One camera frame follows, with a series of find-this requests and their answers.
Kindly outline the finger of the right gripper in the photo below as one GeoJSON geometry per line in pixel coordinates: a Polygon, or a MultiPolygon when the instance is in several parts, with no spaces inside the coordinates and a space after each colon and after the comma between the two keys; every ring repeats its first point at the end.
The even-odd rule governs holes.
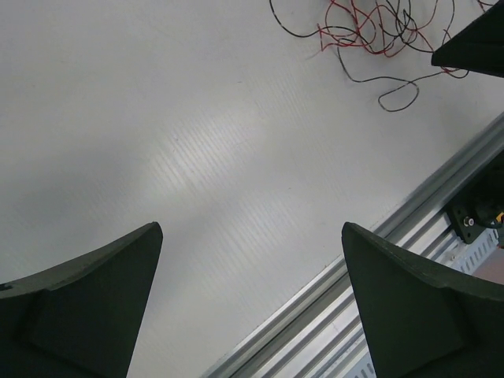
{"type": "Polygon", "coordinates": [[[503,4],[483,15],[437,49],[431,65],[503,77],[503,4]]]}

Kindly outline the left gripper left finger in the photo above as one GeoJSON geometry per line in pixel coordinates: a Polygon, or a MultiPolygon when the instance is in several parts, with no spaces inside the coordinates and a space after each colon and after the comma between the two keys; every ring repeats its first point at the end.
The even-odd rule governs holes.
{"type": "Polygon", "coordinates": [[[152,222],[1,285],[3,377],[125,377],[161,254],[152,222]]]}

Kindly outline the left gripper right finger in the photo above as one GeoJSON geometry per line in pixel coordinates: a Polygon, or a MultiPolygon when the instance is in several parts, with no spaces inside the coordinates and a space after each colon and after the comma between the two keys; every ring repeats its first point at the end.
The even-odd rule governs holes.
{"type": "Polygon", "coordinates": [[[347,222],[343,253],[378,377],[501,377],[503,286],[347,222]]]}

